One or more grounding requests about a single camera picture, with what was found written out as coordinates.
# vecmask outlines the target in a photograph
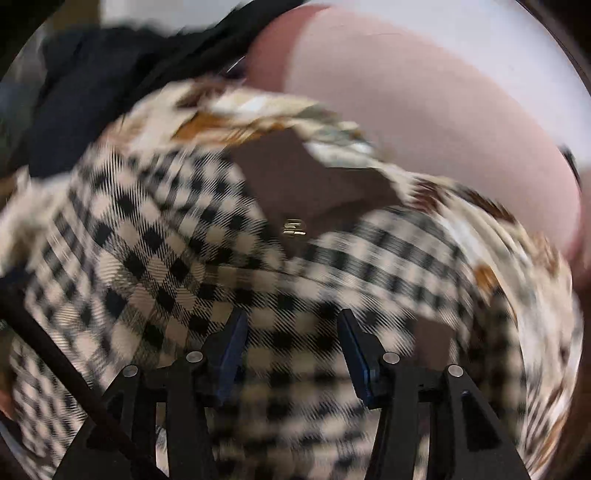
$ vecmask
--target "black cloth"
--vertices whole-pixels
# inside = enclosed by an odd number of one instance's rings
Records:
[[[168,82],[217,72],[302,0],[254,0],[218,25],[163,37],[143,28],[87,27],[44,46],[47,78],[35,120],[13,154],[31,177],[69,171],[105,127]]]

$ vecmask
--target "metal screw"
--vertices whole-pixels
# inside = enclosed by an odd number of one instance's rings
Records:
[[[123,369],[123,376],[127,378],[135,377],[138,374],[138,367],[135,365],[128,365]]]
[[[464,374],[464,369],[459,365],[450,365],[447,369],[452,377],[460,378]]]
[[[198,364],[201,360],[203,360],[203,354],[199,351],[190,352],[187,354],[187,362],[190,364]]]
[[[386,352],[382,358],[390,365],[396,365],[400,361],[400,355],[394,352]]]

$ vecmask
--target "black and white plaid fabric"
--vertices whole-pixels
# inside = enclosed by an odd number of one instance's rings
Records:
[[[342,308],[403,355],[415,315],[447,323],[452,359],[472,359],[514,434],[524,414],[511,407],[524,395],[522,362],[506,361],[519,343],[498,331],[506,302],[485,309],[459,247],[412,209],[369,213],[288,260],[223,154],[122,157],[98,145],[33,263],[28,310],[99,392],[125,365],[198,349],[233,306],[248,312],[235,393],[209,418],[222,478],[364,477],[379,412],[355,396],[336,336]],[[51,478],[85,414],[27,346],[15,344],[12,364],[26,447],[44,458],[22,461]]]

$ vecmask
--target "brown floral pattern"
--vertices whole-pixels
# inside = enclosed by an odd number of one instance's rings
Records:
[[[230,118],[215,113],[199,112],[174,134],[174,140],[196,142],[212,148],[236,146],[257,140],[267,133],[284,130],[280,121],[254,120],[246,125],[232,124]]]
[[[535,246],[535,252],[531,259],[534,265],[544,268],[552,278],[558,275],[560,268],[560,253],[558,249],[550,244],[546,237],[540,233],[531,235],[531,241]]]
[[[517,224],[517,220],[513,214],[500,203],[484,198],[482,195],[471,189],[463,189],[462,191],[458,192],[458,194],[460,194],[460,196],[465,201],[470,202],[472,205],[484,210],[495,220],[504,220],[513,225]]]
[[[198,108],[207,100],[221,97],[228,88],[235,86],[219,77],[201,77],[191,87],[191,91],[177,102],[178,108]]]
[[[443,188],[432,181],[420,180],[411,196],[411,206],[420,212],[439,213],[440,205],[445,205]]]
[[[489,299],[493,292],[500,288],[499,280],[488,265],[478,265],[474,269],[474,278],[484,299]]]

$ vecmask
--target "clothing pile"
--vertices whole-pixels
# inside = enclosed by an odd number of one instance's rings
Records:
[[[352,309],[401,356],[416,348],[417,322],[438,322],[454,331],[449,363],[465,367],[542,478],[582,350],[557,250],[477,192],[390,163],[313,100],[158,78],[101,134],[105,119],[96,123],[26,253],[25,306],[87,383],[101,393],[126,365],[170,365],[240,307],[241,374],[207,419],[220,476],[361,479],[379,412],[355,395],[336,316]],[[293,225],[301,235],[287,235]],[[19,460],[50,479],[86,414],[18,338],[11,365]],[[427,457],[428,429],[415,478]]]

